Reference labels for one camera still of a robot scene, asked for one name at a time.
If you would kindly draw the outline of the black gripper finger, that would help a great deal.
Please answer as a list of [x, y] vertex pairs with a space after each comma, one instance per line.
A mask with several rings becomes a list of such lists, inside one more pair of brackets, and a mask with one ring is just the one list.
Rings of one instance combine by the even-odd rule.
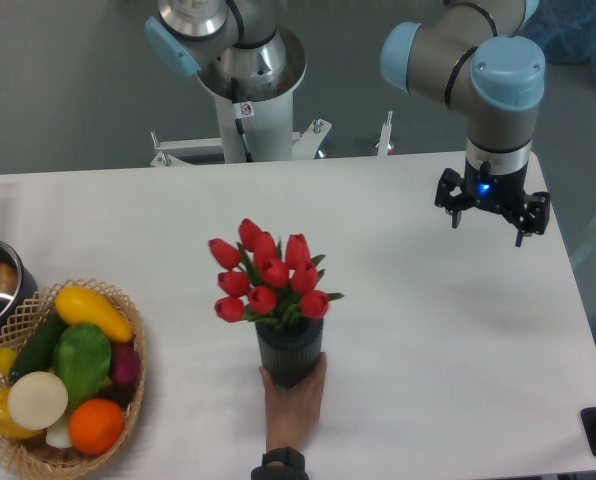
[[499, 214], [516, 228], [514, 245], [521, 247], [525, 237], [545, 233], [550, 220], [550, 194], [542, 191], [525, 195], [516, 206], [502, 206]]
[[434, 205], [451, 217], [451, 226], [457, 229], [462, 213], [474, 207], [474, 197], [463, 191], [464, 179], [460, 174], [446, 168], [437, 184]]

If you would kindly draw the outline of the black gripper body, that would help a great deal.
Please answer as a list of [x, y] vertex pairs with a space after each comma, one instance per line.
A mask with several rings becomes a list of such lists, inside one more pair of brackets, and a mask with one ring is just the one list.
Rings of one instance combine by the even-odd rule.
[[465, 178], [462, 192], [473, 198], [478, 208], [494, 211], [519, 212], [524, 206], [524, 183], [527, 164], [520, 170], [505, 175], [489, 173], [484, 179], [480, 171], [465, 162]]

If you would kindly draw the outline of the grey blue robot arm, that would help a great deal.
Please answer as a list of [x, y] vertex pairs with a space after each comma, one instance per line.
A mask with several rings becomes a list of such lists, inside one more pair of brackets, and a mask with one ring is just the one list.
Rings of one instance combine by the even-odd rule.
[[[545, 57], [519, 35], [533, 1], [452, 1], [430, 26], [406, 22], [388, 35], [382, 77], [405, 92], [467, 117], [465, 167], [446, 170], [435, 203], [453, 219], [471, 208], [502, 216], [519, 237], [541, 235], [545, 192], [524, 183]], [[144, 26], [155, 53], [177, 74], [197, 77], [213, 96], [229, 163], [313, 157], [327, 125], [293, 131], [293, 94], [306, 71], [298, 38], [277, 20], [273, 1], [162, 1]]]

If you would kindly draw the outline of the bare human hand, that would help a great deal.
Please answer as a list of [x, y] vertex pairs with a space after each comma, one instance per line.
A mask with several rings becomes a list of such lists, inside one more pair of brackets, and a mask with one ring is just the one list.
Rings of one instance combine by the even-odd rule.
[[326, 371], [327, 354], [321, 353], [303, 380], [283, 390], [266, 368], [259, 368], [264, 387], [267, 451], [286, 447], [302, 450], [320, 419]]

